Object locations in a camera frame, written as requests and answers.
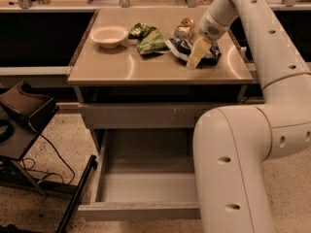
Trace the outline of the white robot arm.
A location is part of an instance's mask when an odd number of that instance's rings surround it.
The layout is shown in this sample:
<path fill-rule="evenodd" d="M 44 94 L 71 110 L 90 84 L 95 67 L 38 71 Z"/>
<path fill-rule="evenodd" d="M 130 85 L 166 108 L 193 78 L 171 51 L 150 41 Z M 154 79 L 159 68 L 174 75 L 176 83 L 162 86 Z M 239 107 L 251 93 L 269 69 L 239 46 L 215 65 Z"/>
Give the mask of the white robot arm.
<path fill-rule="evenodd" d="M 204 233 L 275 233 L 260 165 L 310 146 L 310 69 L 266 0 L 214 0 L 199 23 L 239 18 L 264 101 L 225 106 L 196 123 L 192 149 Z"/>

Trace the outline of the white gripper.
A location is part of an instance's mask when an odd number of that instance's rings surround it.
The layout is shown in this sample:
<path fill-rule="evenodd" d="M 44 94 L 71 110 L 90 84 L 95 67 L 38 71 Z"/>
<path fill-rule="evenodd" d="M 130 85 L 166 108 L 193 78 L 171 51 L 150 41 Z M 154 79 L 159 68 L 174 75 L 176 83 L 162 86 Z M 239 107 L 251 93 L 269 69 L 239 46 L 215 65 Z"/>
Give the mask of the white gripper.
<path fill-rule="evenodd" d="M 230 16 L 224 13 L 214 14 L 208 9 L 198 24 L 198 33 L 202 37 L 194 41 L 186 67 L 191 70 L 195 69 L 201 59 L 209 52 L 211 41 L 217 41 L 222 38 L 229 26 Z"/>

